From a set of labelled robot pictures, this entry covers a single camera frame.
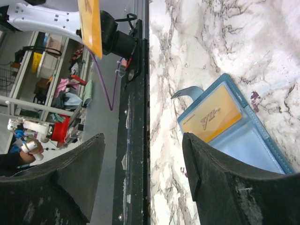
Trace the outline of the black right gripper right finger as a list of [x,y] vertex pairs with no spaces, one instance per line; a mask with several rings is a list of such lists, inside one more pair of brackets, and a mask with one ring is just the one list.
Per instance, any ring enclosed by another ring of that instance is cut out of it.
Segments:
[[245,164],[185,133],[182,150],[202,225],[297,225],[300,176]]

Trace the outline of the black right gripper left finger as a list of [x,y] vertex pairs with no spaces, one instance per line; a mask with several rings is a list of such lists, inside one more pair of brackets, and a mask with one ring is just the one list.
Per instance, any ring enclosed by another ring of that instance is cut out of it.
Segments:
[[97,134],[58,157],[0,179],[2,225],[85,225],[105,152]]

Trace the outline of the blue leather card holder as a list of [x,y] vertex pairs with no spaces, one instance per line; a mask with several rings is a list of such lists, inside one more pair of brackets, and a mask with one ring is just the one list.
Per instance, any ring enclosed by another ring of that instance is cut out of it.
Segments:
[[233,99],[241,109],[242,118],[207,144],[248,165],[275,173],[294,174],[295,170],[270,137],[235,82],[226,73],[206,90],[191,86],[177,91],[172,96],[173,99],[189,96],[193,100],[192,104],[177,118],[179,127],[180,121],[191,112],[192,108],[223,83],[227,85]]

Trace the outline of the gold credit card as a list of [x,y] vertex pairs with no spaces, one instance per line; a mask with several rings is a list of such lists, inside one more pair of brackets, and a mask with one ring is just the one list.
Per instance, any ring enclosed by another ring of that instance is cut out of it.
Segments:
[[103,56],[99,0],[78,0],[83,43],[100,59]]
[[241,109],[223,83],[192,108],[180,121],[180,128],[208,143],[241,118]]

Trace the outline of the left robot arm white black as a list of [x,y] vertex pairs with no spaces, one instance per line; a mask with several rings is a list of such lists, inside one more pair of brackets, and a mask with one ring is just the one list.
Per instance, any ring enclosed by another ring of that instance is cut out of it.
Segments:
[[131,23],[137,19],[135,14],[115,19],[100,10],[98,0],[79,0],[77,4],[79,10],[72,12],[47,7],[45,0],[2,0],[0,29],[61,35],[84,44],[99,58],[112,53],[129,60],[139,54],[140,29],[132,27],[129,34],[118,30],[119,22]]

